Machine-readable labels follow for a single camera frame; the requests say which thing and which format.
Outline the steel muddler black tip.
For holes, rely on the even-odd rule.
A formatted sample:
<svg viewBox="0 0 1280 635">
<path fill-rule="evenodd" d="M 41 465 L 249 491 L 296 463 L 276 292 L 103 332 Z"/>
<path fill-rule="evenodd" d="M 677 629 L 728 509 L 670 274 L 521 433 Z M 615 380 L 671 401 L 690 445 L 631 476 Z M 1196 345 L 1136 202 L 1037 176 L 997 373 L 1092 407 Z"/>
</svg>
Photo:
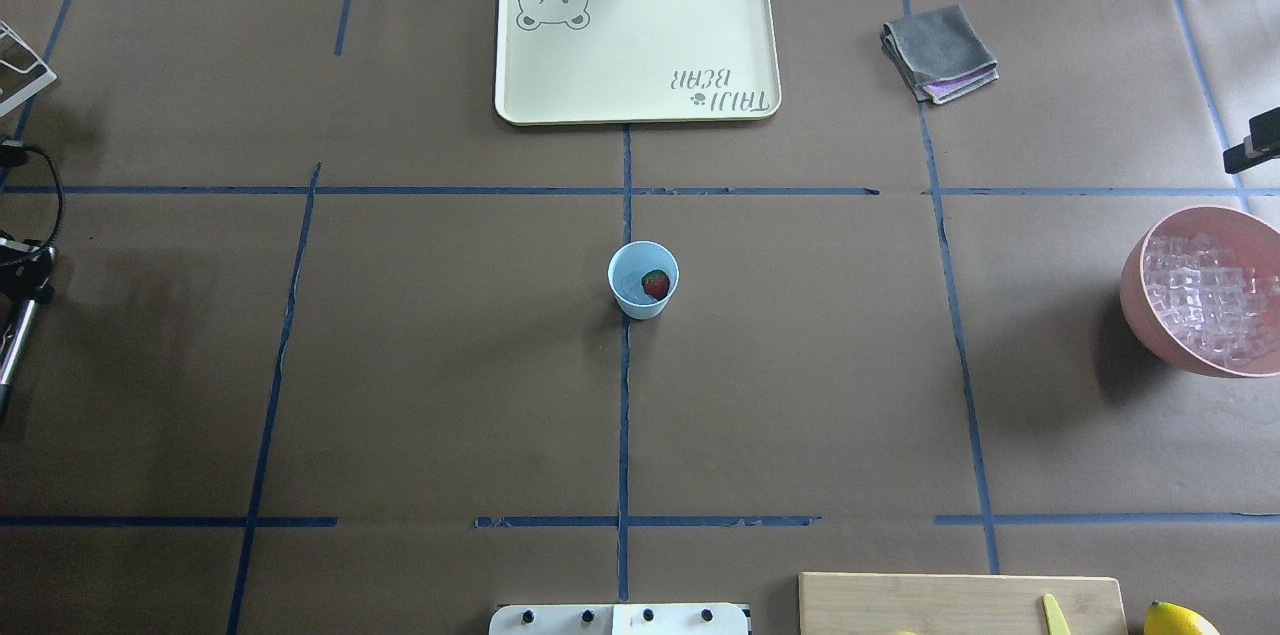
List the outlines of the steel muddler black tip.
<svg viewBox="0 0 1280 635">
<path fill-rule="evenodd" d="M 36 301 L 23 300 L 13 302 L 3 324 L 1 417 L 4 417 L 12 397 L 17 369 L 33 326 L 36 312 L 38 312 L 38 303 Z"/>
</svg>

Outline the red strawberry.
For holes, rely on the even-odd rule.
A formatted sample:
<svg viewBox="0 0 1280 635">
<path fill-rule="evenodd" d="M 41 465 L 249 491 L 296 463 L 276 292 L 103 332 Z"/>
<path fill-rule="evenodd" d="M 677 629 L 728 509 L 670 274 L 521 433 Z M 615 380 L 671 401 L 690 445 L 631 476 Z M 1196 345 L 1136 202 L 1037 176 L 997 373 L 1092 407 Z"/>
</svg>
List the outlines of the red strawberry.
<svg viewBox="0 0 1280 635">
<path fill-rule="evenodd" d="M 640 279 L 641 289 L 653 301 L 664 301 L 669 296 L 671 279 L 668 271 L 654 269 L 645 271 Z"/>
</svg>

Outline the pink bowl with ice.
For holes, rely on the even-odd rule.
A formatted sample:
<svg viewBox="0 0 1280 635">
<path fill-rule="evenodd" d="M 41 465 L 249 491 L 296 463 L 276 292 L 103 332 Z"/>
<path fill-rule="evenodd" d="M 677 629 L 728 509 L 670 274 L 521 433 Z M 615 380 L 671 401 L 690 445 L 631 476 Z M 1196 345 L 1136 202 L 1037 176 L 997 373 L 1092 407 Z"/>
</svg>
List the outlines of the pink bowl with ice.
<svg viewBox="0 0 1280 635">
<path fill-rule="evenodd" d="M 1234 207 L 1165 216 L 1123 269 L 1129 328 L 1189 373 L 1277 376 L 1277 229 Z"/>
</svg>

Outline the light blue cup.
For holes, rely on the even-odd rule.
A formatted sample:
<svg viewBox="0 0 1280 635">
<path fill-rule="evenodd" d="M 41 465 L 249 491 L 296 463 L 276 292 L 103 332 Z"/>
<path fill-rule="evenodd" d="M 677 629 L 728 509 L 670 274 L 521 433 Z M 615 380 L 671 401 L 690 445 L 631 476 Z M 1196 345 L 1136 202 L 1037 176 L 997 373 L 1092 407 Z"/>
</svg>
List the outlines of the light blue cup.
<svg viewBox="0 0 1280 635">
<path fill-rule="evenodd" d="M 663 311 L 680 283 L 676 257 L 652 239 L 636 239 L 617 248 L 607 268 L 614 302 L 635 321 L 654 319 Z"/>
</svg>

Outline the grey folded cloth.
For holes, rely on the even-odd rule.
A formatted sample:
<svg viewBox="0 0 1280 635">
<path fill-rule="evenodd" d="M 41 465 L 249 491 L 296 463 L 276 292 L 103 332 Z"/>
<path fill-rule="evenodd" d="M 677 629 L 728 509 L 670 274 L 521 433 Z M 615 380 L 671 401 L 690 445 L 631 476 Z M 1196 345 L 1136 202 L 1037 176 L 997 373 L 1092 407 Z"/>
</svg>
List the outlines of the grey folded cloth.
<svg viewBox="0 0 1280 635">
<path fill-rule="evenodd" d="M 963 6 L 950 5 L 887 20 L 881 47 L 916 102 L 946 105 L 997 82 L 998 61 Z"/>
</svg>

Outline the yellow lemon near board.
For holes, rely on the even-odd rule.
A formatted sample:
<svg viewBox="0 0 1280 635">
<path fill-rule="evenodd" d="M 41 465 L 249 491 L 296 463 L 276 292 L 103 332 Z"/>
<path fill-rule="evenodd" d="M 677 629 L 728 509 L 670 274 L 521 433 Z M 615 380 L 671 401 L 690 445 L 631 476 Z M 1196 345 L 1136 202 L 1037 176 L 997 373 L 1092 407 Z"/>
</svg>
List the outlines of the yellow lemon near board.
<svg viewBox="0 0 1280 635">
<path fill-rule="evenodd" d="M 1146 611 L 1144 635 L 1219 635 L 1219 629 L 1203 615 L 1166 600 L 1153 600 Z"/>
</svg>

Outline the yellow plastic knife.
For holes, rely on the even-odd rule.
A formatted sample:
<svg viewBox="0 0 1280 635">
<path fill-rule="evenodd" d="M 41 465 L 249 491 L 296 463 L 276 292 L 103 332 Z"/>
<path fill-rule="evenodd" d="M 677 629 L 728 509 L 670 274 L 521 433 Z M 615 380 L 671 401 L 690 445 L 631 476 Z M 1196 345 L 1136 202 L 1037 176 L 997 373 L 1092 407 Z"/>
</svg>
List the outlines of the yellow plastic knife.
<svg viewBox="0 0 1280 635">
<path fill-rule="evenodd" d="M 1071 635 L 1070 626 L 1059 599 L 1046 593 L 1042 595 L 1042 609 L 1044 612 L 1046 631 L 1048 635 Z"/>
</svg>

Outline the cream bear tray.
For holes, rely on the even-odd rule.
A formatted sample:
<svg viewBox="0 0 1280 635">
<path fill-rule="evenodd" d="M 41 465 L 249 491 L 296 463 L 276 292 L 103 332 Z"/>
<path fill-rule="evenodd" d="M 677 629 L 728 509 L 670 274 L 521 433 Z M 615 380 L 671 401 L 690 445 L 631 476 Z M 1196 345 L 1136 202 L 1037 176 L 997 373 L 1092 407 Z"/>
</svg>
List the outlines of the cream bear tray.
<svg viewBox="0 0 1280 635">
<path fill-rule="evenodd" d="M 762 120 L 782 102 L 771 0 L 498 0 L 515 125 Z"/>
</svg>

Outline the bamboo cutting board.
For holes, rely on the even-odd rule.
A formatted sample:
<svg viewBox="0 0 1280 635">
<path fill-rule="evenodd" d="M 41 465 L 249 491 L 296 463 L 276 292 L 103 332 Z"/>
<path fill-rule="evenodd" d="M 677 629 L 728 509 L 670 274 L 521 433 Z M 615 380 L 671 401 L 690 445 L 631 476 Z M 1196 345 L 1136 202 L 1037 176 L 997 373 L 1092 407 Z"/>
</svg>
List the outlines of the bamboo cutting board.
<svg viewBox="0 0 1280 635">
<path fill-rule="evenodd" d="M 1106 577 L 960 574 L 797 576 L 803 634 L 1046 634 L 1043 598 L 1071 634 L 1125 634 L 1120 586 Z"/>
</svg>

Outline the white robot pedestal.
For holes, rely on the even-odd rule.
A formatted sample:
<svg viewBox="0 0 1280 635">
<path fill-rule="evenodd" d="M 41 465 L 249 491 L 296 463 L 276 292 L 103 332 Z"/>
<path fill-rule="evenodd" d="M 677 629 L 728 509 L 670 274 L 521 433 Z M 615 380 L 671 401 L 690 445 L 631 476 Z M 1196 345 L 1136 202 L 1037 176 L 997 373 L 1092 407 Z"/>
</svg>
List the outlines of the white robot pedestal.
<svg viewBox="0 0 1280 635">
<path fill-rule="evenodd" d="M 509 604 L 489 634 L 751 634 L 746 606 L 728 602 Z"/>
</svg>

